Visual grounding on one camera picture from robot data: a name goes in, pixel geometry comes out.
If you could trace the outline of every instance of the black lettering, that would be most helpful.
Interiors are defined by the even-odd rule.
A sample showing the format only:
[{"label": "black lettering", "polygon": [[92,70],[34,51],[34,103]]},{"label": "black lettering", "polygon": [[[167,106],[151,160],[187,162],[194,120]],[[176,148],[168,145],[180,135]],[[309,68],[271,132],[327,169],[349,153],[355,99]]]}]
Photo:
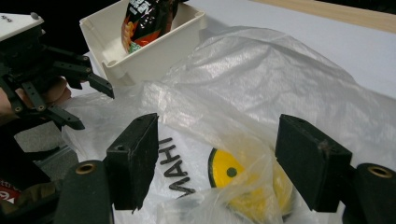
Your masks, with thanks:
[{"label": "black lettering", "polygon": [[168,143],[170,141],[172,141],[172,138],[165,138],[165,139],[159,141],[158,144],[160,145],[160,144]]},{"label": "black lettering", "polygon": [[174,148],[175,148],[175,145],[172,145],[172,146],[170,146],[170,147],[166,147],[166,148],[160,149],[160,150],[158,151],[159,153],[163,153],[163,152],[164,152],[165,155],[166,155],[166,160],[160,161],[160,164],[161,164],[161,165],[164,165],[164,164],[169,163],[169,162],[172,162],[172,161],[176,161],[176,160],[178,160],[178,159],[180,158],[179,155],[176,155],[175,157],[172,157],[172,156],[171,156],[170,150],[172,150],[172,149],[174,149]]},{"label": "black lettering", "polygon": [[190,178],[189,177],[184,177],[183,179],[171,184],[169,186],[169,189],[185,192],[185,194],[181,195],[180,197],[184,197],[186,195],[195,193],[195,189],[188,189],[188,188],[183,188],[183,187],[180,186],[180,185],[183,185],[183,184],[187,183],[188,181],[190,181]]},{"label": "black lettering", "polygon": [[182,160],[179,160],[179,161],[175,162],[175,164],[173,166],[171,166],[171,168],[169,168],[167,171],[165,171],[165,173],[163,175],[165,177],[185,176],[185,175],[187,175],[187,172],[183,172],[181,170],[181,167],[180,167],[181,163],[182,163]]}]

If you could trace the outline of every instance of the white table surface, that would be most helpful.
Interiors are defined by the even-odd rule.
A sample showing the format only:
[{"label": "white table surface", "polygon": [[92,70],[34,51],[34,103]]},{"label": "white table surface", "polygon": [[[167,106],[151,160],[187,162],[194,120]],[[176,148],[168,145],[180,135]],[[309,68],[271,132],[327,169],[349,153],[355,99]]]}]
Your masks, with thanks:
[{"label": "white table surface", "polygon": [[363,87],[396,98],[396,34],[248,0],[186,3],[205,12],[210,32],[236,25],[283,32],[337,63]]}]

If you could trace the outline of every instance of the yellow disc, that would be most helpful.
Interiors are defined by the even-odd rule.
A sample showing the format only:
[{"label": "yellow disc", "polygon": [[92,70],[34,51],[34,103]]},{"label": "yellow disc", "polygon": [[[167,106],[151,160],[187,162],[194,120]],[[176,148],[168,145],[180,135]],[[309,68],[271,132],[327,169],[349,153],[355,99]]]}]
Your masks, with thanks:
[{"label": "yellow disc", "polygon": [[[208,163],[209,180],[212,188],[224,188],[233,178],[245,171],[245,168],[227,151],[213,148]],[[257,176],[249,176],[248,182],[257,180]],[[275,163],[273,171],[273,188],[282,215],[291,209],[292,184],[283,169]],[[258,188],[250,193],[240,195],[230,201],[230,206],[252,220],[265,222],[267,204],[265,192]]]}]

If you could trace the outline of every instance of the plastic bag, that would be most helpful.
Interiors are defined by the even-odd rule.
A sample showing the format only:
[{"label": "plastic bag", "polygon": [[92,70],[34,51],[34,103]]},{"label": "plastic bag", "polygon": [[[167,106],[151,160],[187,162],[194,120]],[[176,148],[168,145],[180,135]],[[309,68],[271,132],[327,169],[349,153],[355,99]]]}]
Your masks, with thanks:
[{"label": "plastic bag", "polygon": [[[345,70],[278,31],[229,28],[161,81],[116,88],[115,94],[115,100],[93,93],[65,105],[86,126],[63,129],[79,160],[102,160],[132,119],[156,112],[160,140],[179,136],[178,153],[190,156],[180,156],[186,158],[180,168],[191,179],[183,186],[195,189],[181,198],[161,195],[167,179],[156,173],[143,208],[133,215],[115,211],[116,223],[341,223],[341,204],[336,214],[309,211],[282,179],[273,153],[280,114],[307,120],[352,151],[353,166],[372,162],[396,169],[396,101],[364,89]],[[203,163],[212,147],[230,152],[246,169],[222,189],[207,182]],[[252,192],[260,197],[248,197]],[[239,202],[248,203],[240,204],[264,206],[252,214],[238,209],[235,199],[245,196]],[[282,197],[291,205],[286,215]]]}]

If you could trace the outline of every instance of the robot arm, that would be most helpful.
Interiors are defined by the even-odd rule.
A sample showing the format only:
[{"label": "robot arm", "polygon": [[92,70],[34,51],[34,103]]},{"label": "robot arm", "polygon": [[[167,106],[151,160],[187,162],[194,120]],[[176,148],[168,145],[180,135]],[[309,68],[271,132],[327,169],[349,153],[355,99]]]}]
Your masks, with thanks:
[{"label": "robot arm", "polygon": [[[113,88],[92,71],[89,57],[41,44],[42,22],[35,13],[31,16],[0,13],[0,87],[20,118],[44,117],[82,130],[84,125],[79,118],[56,105],[47,106],[40,93],[47,91],[58,76],[63,76],[71,88],[80,90],[81,80],[86,80],[111,98]],[[15,93],[19,88],[25,90],[33,108],[28,108]]]}]

